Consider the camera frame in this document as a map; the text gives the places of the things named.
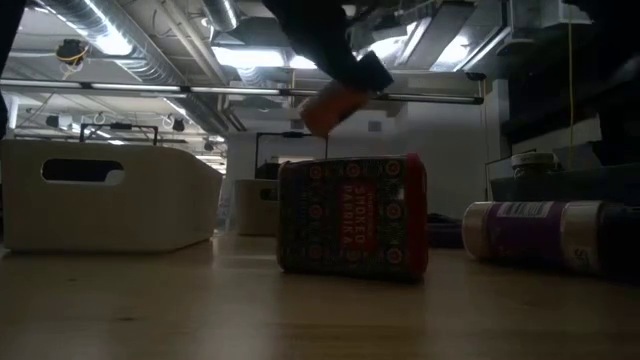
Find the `wooden table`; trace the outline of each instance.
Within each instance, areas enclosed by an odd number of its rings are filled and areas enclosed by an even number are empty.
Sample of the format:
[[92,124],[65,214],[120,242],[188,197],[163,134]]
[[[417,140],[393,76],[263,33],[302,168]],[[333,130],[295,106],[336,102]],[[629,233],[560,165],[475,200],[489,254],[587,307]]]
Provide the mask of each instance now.
[[0,359],[640,359],[640,289],[433,251],[424,284],[282,274],[274,240],[0,260]]

